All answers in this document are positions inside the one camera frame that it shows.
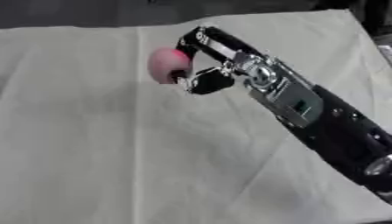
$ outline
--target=robotic finger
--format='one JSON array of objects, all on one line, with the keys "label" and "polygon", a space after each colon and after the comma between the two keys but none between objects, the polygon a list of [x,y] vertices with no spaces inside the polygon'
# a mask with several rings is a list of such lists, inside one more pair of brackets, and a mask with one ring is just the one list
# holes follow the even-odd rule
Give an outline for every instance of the robotic finger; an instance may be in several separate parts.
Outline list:
[{"label": "robotic finger", "polygon": [[[193,74],[198,51],[221,66]],[[392,205],[392,136],[280,59],[214,26],[199,26],[180,38],[176,49],[154,52],[149,70],[159,83],[177,83],[196,95],[240,82],[250,97],[330,166]]]}]

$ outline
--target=dark background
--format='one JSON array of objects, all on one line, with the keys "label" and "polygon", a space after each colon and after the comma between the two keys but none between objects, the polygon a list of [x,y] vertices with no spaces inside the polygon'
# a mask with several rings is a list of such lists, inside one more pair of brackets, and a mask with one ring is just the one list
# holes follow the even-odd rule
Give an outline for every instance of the dark background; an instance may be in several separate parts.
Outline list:
[{"label": "dark background", "polygon": [[308,11],[315,0],[0,0],[0,28],[176,24],[204,16]]}]

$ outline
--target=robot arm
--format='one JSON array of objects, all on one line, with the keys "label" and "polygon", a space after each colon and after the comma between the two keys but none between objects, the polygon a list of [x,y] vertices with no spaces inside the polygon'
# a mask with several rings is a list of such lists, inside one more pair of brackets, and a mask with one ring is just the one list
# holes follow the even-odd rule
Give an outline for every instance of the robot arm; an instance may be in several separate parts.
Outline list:
[{"label": "robot arm", "polygon": [[189,61],[202,51],[221,66],[196,74],[173,68],[166,74],[173,82],[196,95],[242,83],[252,98],[309,149],[392,205],[392,136],[360,111],[311,84],[281,60],[216,27],[197,27],[176,48]]}]

